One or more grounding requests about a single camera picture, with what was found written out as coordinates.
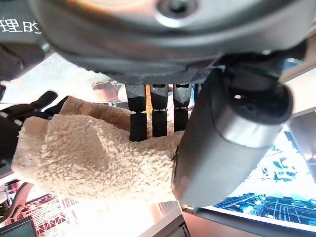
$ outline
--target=robotic hand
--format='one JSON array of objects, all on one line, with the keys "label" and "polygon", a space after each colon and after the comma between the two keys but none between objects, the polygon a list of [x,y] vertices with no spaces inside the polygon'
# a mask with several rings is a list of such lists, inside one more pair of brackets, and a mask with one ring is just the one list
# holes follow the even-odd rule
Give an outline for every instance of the robotic hand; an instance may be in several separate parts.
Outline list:
[{"label": "robotic hand", "polygon": [[[145,84],[153,136],[166,135],[166,85],[174,84],[175,131],[185,134],[172,188],[196,206],[231,193],[290,117],[291,92],[278,79],[287,58],[304,58],[316,11],[314,0],[28,3],[54,50],[126,84],[130,140],[146,139]],[[193,84],[199,95],[188,119]]]}]

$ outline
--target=fluffy fabric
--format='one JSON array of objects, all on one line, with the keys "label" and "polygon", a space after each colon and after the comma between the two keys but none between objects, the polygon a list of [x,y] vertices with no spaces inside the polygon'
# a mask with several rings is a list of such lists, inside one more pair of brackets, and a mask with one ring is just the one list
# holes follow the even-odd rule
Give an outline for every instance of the fluffy fabric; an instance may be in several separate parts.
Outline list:
[{"label": "fluffy fabric", "polygon": [[[51,121],[32,117],[12,169],[48,193],[106,201],[175,200],[172,157],[182,132],[130,142],[130,112],[70,97]],[[148,121],[148,136],[151,122]]]}]

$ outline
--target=fuzzy beige cloth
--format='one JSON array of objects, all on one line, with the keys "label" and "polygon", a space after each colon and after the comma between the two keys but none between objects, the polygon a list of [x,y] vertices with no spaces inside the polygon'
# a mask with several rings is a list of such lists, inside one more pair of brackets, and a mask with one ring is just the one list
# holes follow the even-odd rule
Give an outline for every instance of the fuzzy beige cloth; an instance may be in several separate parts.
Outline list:
[{"label": "fuzzy beige cloth", "polygon": [[106,201],[175,200],[172,158],[183,132],[129,140],[130,111],[69,97],[59,115],[27,119],[12,170],[47,193]]}]

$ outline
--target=beige towel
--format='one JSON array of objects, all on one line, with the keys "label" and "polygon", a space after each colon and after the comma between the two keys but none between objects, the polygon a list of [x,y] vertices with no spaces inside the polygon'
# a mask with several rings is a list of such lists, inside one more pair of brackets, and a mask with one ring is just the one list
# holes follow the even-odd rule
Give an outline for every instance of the beige towel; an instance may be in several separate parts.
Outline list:
[{"label": "beige towel", "polygon": [[128,110],[69,97],[51,121],[25,121],[12,170],[24,182],[63,197],[175,200],[171,159],[183,132],[169,128],[168,136],[130,142],[129,116]]}]

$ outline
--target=towel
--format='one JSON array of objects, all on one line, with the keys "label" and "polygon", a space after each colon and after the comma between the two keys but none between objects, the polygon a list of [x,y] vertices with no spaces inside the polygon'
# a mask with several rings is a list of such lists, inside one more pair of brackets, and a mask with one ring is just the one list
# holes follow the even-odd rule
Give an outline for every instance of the towel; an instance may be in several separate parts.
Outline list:
[{"label": "towel", "polygon": [[12,162],[17,178],[78,200],[175,200],[171,176],[183,132],[131,142],[130,111],[69,97],[52,120],[25,120]]}]

